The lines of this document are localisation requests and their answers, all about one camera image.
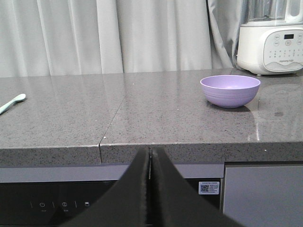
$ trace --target icon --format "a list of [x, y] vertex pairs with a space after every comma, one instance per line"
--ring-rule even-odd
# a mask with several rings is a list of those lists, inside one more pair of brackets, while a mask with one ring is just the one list
[[290, 41], [290, 40], [286, 40], [286, 41], [285, 41], [285, 45], [286, 45], [286, 46], [290, 46], [290, 44], [292, 44], [292, 41]]

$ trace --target cabinet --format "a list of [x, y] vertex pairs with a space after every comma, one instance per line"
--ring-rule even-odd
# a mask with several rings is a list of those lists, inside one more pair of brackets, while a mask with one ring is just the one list
[[227, 165], [223, 212], [247, 227], [301, 227], [303, 165]]

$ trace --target blender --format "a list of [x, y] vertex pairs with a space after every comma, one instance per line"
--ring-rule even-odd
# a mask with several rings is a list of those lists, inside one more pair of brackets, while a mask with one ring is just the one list
[[244, 1], [237, 63], [257, 75], [303, 68], [303, 0]]

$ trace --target quartz countertop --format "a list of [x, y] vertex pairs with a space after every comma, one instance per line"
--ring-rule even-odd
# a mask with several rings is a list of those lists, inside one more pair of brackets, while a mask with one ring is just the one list
[[200, 80], [237, 69], [2, 78], [1, 166], [131, 162], [164, 147], [173, 162], [303, 161], [303, 77], [262, 76], [247, 105], [207, 102]]

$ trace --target purple bowl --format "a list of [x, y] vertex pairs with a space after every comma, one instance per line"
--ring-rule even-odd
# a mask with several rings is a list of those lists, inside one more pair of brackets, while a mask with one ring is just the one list
[[249, 103], [261, 84], [256, 78], [239, 75], [206, 77], [200, 83], [206, 99], [223, 108], [236, 108]]

